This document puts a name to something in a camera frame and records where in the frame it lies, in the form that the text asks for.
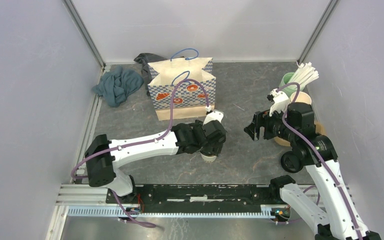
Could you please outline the white paper coffee cup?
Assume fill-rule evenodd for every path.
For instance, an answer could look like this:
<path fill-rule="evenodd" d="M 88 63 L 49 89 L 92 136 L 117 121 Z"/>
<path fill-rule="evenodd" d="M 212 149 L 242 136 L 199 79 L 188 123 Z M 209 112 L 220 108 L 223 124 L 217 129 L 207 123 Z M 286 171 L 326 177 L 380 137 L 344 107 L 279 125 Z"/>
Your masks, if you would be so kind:
<path fill-rule="evenodd" d="M 206 155 L 204 153 L 200 153 L 202 159 L 206 162 L 206 163 L 212 163 L 216 160 L 217 156 L 216 155 Z"/>

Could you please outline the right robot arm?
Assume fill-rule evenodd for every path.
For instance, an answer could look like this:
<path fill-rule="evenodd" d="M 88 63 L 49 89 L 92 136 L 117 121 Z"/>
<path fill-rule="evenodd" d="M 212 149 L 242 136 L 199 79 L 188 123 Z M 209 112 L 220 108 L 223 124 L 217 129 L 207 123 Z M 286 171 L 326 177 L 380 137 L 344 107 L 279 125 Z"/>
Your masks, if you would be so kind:
<path fill-rule="evenodd" d="M 290 143 L 292 153 L 311 176 L 324 204 L 320 208 L 300 190 L 294 179 L 282 175 L 270 181 L 269 199 L 285 202 L 311 228 L 316 240 L 379 240 L 361 219 L 343 180 L 338 155 L 332 141 L 316 132 L 310 104 L 290 103 L 286 111 L 257 111 L 244 128 L 253 141 L 275 137 Z"/>

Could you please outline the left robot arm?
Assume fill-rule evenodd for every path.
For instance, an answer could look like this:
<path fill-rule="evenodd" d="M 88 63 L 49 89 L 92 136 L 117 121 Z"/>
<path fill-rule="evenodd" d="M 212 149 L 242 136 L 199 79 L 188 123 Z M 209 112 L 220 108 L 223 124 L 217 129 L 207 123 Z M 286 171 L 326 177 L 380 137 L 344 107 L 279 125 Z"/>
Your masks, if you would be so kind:
<path fill-rule="evenodd" d="M 98 135 L 84 153 L 88 185 L 106 187 L 125 204 L 131 204 L 137 198 L 137 190 L 133 178 L 121 171 L 122 166 L 157 156 L 197 152 L 208 162 L 220 155 L 226 138 L 227 131 L 218 120 L 179 123 L 167 135 L 160 132 L 127 140 Z"/>

